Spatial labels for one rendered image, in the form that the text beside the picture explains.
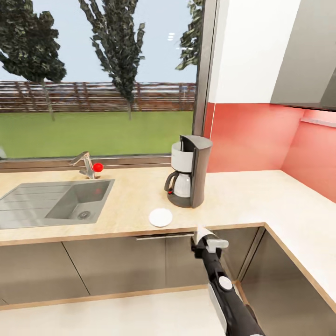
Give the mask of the paper coffee filter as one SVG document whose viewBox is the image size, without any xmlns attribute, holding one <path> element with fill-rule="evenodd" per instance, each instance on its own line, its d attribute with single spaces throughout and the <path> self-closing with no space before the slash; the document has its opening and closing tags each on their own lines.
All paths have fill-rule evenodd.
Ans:
<svg viewBox="0 0 336 336">
<path fill-rule="evenodd" d="M 210 232 L 208 229 L 205 229 L 200 223 L 197 223 L 197 240 L 196 245 L 204 246 L 202 237 L 205 237 L 206 240 L 208 239 L 221 239 L 214 233 Z"/>
</svg>

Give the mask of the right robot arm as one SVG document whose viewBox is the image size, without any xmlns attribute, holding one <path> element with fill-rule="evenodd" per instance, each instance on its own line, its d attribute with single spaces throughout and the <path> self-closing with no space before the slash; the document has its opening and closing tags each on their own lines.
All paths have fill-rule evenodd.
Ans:
<svg viewBox="0 0 336 336">
<path fill-rule="evenodd" d="M 236 294 L 235 287 L 220 262 L 222 248 L 228 248 L 229 241 L 202 237 L 204 246 L 195 245 L 191 237 L 191 251 L 196 259 L 202 259 L 210 284 L 208 292 L 225 336 L 266 336 L 258 325 L 256 315 L 248 304 Z"/>
</svg>

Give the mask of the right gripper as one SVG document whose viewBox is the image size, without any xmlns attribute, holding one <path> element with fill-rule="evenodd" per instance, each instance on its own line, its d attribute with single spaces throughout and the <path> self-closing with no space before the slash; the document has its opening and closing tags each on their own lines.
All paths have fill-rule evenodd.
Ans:
<svg viewBox="0 0 336 336">
<path fill-rule="evenodd" d="M 216 248 L 216 253 L 208 252 L 206 246 L 208 246 L 207 240 L 205 237 L 202 237 L 204 246 L 195 245 L 193 237 L 191 237 L 191 251 L 195 252 L 196 259 L 202 259 L 205 265 L 205 268 L 210 262 L 220 262 L 222 248 Z"/>
</svg>

